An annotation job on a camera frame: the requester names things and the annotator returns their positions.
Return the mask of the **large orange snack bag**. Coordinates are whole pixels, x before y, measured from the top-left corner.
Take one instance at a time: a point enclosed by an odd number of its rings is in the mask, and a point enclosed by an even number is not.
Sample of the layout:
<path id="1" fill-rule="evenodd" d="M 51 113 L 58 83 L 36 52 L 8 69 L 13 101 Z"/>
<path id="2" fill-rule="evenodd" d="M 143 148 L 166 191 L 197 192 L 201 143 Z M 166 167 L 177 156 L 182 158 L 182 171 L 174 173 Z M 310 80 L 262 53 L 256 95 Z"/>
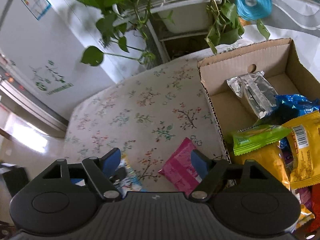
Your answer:
<path id="1" fill-rule="evenodd" d="M 244 164 L 248 159 L 257 161 L 263 168 L 276 177 L 288 190 L 291 190 L 290 180 L 285 168 L 279 141 L 239 156 L 235 156 L 234 154 L 231 155 L 231 160 L 236 164 Z"/>

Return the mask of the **blue foil snack bag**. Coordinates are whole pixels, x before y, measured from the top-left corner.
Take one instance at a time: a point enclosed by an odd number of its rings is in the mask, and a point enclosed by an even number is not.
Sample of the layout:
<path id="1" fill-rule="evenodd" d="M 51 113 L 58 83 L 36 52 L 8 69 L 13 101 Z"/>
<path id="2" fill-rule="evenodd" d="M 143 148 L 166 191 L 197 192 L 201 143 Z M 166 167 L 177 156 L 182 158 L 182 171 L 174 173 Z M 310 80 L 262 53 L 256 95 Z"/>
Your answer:
<path id="1" fill-rule="evenodd" d="M 259 119 L 257 125 L 283 125 L 284 123 L 314 111 L 319 111 L 319 99 L 309 100 L 301 94 L 274 96 L 276 105 L 270 114 Z"/>

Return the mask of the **white chest freezer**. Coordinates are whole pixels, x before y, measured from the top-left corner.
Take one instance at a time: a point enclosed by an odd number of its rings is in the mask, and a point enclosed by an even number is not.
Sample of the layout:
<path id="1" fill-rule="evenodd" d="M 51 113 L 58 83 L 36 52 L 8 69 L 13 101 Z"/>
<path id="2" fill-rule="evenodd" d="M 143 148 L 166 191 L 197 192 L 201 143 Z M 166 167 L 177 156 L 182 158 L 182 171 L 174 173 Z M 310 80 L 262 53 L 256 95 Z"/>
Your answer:
<path id="1" fill-rule="evenodd" d="M 104 49 L 101 65 L 81 62 L 89 46 L 101 47 L 101 12 L 76 0 L 1 0 L 1 54 L 10 74 L 33 101 L 63 122 L 95 93 L 146 70 L 138 63 L 144 40 L 127 33 L 129 52 Z"/>

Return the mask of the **small yellow snack packet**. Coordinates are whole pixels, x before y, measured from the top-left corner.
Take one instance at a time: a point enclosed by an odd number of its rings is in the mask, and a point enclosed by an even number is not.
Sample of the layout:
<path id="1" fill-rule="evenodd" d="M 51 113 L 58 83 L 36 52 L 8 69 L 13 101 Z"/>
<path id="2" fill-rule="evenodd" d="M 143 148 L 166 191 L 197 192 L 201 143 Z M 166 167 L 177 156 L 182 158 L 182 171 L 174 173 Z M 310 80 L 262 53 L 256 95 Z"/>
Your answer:
<path id="1" fill-rule="evenodd" d="M 306 223 L 315 219 L 315 215 L 304 204 L 300 204 L 300 209 L 300 216 L 296 224 L 295 230 L 301 228 Z"/>

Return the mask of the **pink snack packet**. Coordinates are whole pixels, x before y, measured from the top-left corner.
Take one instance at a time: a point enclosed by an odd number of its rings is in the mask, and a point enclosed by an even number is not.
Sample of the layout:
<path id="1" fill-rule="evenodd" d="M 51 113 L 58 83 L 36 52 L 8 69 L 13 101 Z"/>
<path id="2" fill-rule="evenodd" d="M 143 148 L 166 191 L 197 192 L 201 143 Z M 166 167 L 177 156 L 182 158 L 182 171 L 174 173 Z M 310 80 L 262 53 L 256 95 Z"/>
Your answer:
<path id="1" fill-rule="evenodd" d="M 189 138 L 185 138 L 158 172 L 165 176 L 178 191 L 184 192 L 186 196 L 191 194 L 202 181 L 191 164 L 193 150 L 196 150 L 193 142 Z"/>

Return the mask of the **white blue America snack packet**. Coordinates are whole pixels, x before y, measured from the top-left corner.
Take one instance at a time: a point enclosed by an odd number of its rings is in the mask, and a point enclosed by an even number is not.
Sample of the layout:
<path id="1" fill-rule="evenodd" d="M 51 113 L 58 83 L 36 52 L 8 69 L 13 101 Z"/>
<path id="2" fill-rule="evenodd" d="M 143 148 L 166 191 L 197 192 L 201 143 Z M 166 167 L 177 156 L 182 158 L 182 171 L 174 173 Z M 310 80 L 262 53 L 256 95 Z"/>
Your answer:
<path id="1" fill-rule="evenodd" d="M 101 196 L 108 191 L 117 191 L 122 197 L 129 191 L 142 191 L 142 185 L 125 157 L 121 155 L 120 164 L 110 178 L 106 178 L 101 172 L 100 158 L 88 157 L 79 164 L 69 164 L 72 184 L 84 181 Z"/>

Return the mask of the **silver refrigerator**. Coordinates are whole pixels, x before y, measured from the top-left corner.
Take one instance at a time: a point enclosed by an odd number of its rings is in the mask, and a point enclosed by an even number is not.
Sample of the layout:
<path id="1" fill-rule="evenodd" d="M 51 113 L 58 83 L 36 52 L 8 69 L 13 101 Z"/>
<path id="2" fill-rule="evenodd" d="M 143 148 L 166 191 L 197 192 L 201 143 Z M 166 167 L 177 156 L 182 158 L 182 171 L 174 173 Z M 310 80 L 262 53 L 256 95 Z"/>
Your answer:
<path id="1" fill-rule="evenodd" d="M 1 131 L 39 154 L 60 153 L 68 121 L 37 100 L 11 76 L 1 76 Z"/>

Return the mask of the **grey patterned table cover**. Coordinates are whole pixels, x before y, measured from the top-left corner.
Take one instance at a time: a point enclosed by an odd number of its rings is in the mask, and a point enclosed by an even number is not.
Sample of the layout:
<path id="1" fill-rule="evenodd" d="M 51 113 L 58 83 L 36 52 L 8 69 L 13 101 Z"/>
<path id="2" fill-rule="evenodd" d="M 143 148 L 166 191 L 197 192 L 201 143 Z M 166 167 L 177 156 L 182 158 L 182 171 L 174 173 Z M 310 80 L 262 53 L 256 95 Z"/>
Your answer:
<path id="1" fill-rule="evenodd" d="M 292 38 L 301 63 L 319 79 L 319 0 L 272 0 L 263 24 L 272 40 Z"/>

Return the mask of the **green pothos plant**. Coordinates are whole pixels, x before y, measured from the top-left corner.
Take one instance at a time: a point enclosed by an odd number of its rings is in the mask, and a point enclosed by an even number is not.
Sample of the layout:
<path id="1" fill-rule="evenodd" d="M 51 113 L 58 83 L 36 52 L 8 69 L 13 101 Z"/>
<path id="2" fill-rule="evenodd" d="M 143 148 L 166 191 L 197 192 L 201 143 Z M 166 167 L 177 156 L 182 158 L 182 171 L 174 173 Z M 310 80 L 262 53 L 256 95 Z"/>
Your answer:
<path id="1" fill-rule="evenodd" d="M 77 0 L 85 6 L 99 9 L 103 15 L 95 26 L 101 34 L 101 44 L 109 47 L 117 44 L 125 53 L 132 49 L 127 44 L 125 34 L 131 30 L 140 32 L 144 40 L 148 40 L 145 33 L 146 23 L 152 17 L 150 12 L 151 0 Z M 237 13 L 235 0 L 222 0 L 216 4 L 210 0 L 207 10 L 213 16 L 214 21 L 206 36 L 206 42 L 213 52 L 222 41 L 235 41 L 244 33 L 241 18 Z M 270 33 L 265 28 L 262 19 L 253 21 L 264 38 L 268 39 Z"/>

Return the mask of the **green snack packet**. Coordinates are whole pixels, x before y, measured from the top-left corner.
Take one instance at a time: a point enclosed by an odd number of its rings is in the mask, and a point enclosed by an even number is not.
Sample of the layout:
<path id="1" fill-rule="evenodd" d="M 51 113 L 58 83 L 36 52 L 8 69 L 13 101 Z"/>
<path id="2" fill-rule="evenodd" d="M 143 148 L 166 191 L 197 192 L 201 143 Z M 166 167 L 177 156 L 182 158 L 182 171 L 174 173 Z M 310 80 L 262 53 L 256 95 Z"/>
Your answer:
<path id="1" fill-rule="evenodd" d="M 232 134 L 233 153 L 240 156 L 275 143 L 291 133 L 280 125 L 258 125 Z"/>

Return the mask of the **silver foil snack bag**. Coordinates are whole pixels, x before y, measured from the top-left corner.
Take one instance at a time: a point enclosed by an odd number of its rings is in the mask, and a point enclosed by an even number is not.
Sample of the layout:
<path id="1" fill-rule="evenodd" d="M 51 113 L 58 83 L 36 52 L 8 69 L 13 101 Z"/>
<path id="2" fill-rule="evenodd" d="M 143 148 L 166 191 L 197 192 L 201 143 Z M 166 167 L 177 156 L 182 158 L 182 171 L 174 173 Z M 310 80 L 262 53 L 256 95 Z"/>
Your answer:
<path id="1" fill-rule="evenodd" d="M 238 97 L 246 109 L 258 119 L 270 114 L 276 105 L 275 88 L 264 78 L 264 72 L 258 71 L 245 75 L 231 77 L 227 85 Z"/>

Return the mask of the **white plant pot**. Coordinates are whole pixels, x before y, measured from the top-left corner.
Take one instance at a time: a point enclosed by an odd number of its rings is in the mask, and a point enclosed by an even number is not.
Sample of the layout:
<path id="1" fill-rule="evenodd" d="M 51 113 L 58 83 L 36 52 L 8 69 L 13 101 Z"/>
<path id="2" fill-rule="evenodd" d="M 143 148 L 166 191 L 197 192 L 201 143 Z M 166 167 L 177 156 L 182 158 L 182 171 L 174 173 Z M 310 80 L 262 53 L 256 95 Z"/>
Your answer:
<path id="1" fill-rule="evenodd" d="M 151 0 L 168 31 L 174 34 L 207 29 L 213 17 L 206 0 Z"/>

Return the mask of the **floral tablecloth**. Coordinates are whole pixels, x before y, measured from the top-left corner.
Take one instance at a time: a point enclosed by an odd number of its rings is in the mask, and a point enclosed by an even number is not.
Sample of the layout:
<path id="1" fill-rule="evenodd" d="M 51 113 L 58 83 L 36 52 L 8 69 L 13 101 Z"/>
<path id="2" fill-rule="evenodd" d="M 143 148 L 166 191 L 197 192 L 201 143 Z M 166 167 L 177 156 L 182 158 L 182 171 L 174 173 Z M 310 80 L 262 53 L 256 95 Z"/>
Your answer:
<path id="1" fill-rule="evenodd" d="M 63 155 L 70 163 L 120 149 L 146 191 L 174 191 L 159 170 L 185 138 L 210 159 L 224 159 L 197 63 L 210 49 L 128 78 L 73 111 Z"/>

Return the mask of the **red orange snack packet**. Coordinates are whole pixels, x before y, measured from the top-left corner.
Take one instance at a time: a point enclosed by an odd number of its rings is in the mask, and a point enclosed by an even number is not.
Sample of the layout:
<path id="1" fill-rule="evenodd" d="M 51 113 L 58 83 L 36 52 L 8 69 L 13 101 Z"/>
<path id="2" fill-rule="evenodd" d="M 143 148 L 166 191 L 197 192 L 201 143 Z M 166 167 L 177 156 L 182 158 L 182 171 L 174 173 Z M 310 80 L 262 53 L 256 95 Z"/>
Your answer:
<path id="1" fill-rule="evenodd" d="M 311 192 L 312 213 L 315 215 L 308 227 L 308 232 L 313 232 L 319 228 L 319 215 L 320 215 L 320 185 L 316 184 L 312 186 Z"/>

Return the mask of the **blue ribbon roll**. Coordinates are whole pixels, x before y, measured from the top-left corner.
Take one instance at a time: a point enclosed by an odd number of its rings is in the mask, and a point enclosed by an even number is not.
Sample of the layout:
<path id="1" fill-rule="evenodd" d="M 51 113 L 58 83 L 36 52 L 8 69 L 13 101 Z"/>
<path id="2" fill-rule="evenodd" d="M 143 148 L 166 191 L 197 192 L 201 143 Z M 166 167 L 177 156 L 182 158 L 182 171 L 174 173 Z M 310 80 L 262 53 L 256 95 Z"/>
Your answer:
<path id="1" fill-rule="evenodd" d="M 244 20 L 256 21 L 272 12 L 272 0 L 235 0 L 238 15 Z"/>

